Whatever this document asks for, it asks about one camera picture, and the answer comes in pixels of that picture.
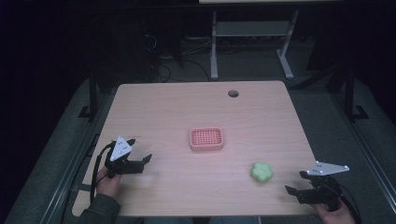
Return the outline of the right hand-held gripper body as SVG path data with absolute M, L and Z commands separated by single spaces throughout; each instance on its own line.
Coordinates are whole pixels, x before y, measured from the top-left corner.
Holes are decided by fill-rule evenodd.
M 306 171 L 314 176 L 312 180 L 306 179 L 313 188 L 299 190 L 298 202 L 305 204 L 324 203 L 330 211 L 336 211 L 339 208 L 338 199 L 341 197 L 342 191 L 332 175 L 348 172 L 349 167 L 316 161 L 314 166 Z

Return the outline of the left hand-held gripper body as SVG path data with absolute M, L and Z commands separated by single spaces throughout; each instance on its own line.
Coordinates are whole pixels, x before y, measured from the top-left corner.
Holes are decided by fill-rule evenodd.
M 126 140 L 119 136 L 117 141 L 110 147 L 106 155 L 105 167 L 108 169 L 109 178 L 115 175 L 142 174 L 145 164 L 142 161 L 129 161 L 128 157 L 133 148 Z

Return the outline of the green flower-shaped soap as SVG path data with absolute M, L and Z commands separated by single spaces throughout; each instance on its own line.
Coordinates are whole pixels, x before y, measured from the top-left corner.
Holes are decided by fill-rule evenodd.
M 255 162 L 251 168 L 250 175 L 258 183 L 265 183 L 273 176 L 273 172 L 268 163 Z

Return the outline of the pink soap dish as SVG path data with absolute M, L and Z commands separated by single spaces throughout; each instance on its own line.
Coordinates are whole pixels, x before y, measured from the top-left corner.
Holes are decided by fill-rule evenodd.
M 224 138 L 219 127 L 193 128 L 190 131 L 192 151 L 213 151 L 223 149 Z

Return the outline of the person's right hand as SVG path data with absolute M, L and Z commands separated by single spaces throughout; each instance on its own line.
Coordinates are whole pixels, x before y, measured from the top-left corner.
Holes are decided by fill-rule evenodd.
M 329 212 L 324 204 L 312 204 L 312 208 L 316 211 L 323 224 L 356 224 L 355 219 L 347 206 L 338 201 L 339 208 L 336 211 Z

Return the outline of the person's left hand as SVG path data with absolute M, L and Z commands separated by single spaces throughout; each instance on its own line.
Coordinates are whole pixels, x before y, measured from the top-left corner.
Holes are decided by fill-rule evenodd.
M 121 175 L 115 175 L 112 178 L 107 176 L 108 169 L 103 167 L 96 177 L 96 191 L 98 194 L 116 198 L 120 189 Z

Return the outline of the black metal stand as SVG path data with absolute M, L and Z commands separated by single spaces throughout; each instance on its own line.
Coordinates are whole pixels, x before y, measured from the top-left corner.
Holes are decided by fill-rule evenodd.
M 89 104 L 81 108 L 78 116 L 93 121 L 97 114 L 97 74 L 94 69 L 89 75 Z
M 361 105 L 354 105 L 354 90 L 355 90 L 355 78 L 353 67 L 348 66 L 346 68 L 346 85 L 345 85 L 345 101 L 344 109 L 347 118 L 354 122 L 356 119 L 368 119 L 366 111 Z

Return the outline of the grey metal rail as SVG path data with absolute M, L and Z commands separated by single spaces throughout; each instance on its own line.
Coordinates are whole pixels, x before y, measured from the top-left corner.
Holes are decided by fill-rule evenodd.
M 369 169 L 374 175 L 374 179 L 383 192 L 389 206 L 394 214 L 396 214 L 396 188 L 389 180 L 389 176 L 381 166 L 379 160 L 373 152 L 373 148 L 369 145 L 366 138 L 363 136 L 361 129 L 357 125 L 357 120 L 368 120 L 370 117 L 361 105 L 352 106 L 352 114 L 348 115 L 345 111 L 345 104 L 337 95 L 331 95 L 332 102 L 336 109 L 341 113 L 346 126 L 356 139 L 361 153 L 363 154 Z
M 93 120 L 80 118 L 79 112 L 86 104 L 75 103 L 72 105 L 76 108 L 69 106 L 61 118 L 49 155 L 49 179 L 54 183 L 54 191 L 49 196 L 49 205 L 39 224 L 59 224 L 62 219 L 80 165 L 90 150 L 91 142 L 101 131 L 112 101 L 112 95 L 100 95 L 98 111 Z

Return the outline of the white metal desk frame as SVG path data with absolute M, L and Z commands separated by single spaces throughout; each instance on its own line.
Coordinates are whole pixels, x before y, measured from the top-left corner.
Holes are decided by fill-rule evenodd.
M 287 58 L 287 51 L 294 33 L 299 14 L 305 6 L 337 3 L 341 0 L 199 0 L 202 7 L 215 7 L 211 22 L 211 50 L 210 50 L 210 77 L 219 78 L 218 46 L 221 37 L 282 37 L 283 44 L 276 49 L 276 56 L 286 79 L 293 80 L 294 75 Z M 283 20 L 261 21 L 221 21 L 219 10 L 221 7 L 236 7 L 242 9 L 269 10 L 273 7 L 280 11 L 290 8 L 290 16 Z

